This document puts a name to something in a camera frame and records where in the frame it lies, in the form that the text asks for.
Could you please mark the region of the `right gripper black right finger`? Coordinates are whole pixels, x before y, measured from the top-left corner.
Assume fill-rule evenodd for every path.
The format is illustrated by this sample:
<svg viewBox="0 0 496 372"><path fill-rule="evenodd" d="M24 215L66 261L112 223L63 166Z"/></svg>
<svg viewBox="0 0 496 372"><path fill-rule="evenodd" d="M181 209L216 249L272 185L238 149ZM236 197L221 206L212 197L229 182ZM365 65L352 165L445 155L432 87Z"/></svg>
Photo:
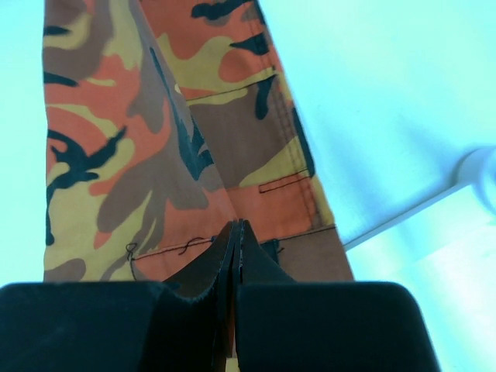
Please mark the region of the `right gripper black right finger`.
<svg viewBox="0 0 496 372"><path fill-rule="evenodd" d="M242 371L438 371L421 310L392 282L301 283L261 248L249 222L235 248Z"/></svg>

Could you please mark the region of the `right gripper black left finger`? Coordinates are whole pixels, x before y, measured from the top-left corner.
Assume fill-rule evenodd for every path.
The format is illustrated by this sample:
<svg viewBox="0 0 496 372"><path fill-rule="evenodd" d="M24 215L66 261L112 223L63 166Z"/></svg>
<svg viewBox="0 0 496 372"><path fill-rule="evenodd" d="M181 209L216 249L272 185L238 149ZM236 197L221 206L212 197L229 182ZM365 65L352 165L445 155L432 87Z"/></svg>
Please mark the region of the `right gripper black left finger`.
<svg viewBox="0 0 496 372"><path fill-rule="evenodd" d="M165 281L10 284L3 371L221 371L233 347L233 230Z"/></svg>

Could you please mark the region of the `orange camouflage trousers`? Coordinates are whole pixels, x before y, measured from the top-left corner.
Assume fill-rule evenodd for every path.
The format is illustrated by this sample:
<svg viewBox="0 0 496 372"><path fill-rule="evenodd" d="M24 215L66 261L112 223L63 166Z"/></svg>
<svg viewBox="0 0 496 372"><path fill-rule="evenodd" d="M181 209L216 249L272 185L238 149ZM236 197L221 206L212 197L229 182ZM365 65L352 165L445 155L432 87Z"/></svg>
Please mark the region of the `orange camouflage trousers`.
<svg viewBox="0 0 496 372"><path fill-rule="evenodd" d="M245 219L353 277L256 1L47 1L45 281L162 281Z"/></svg>

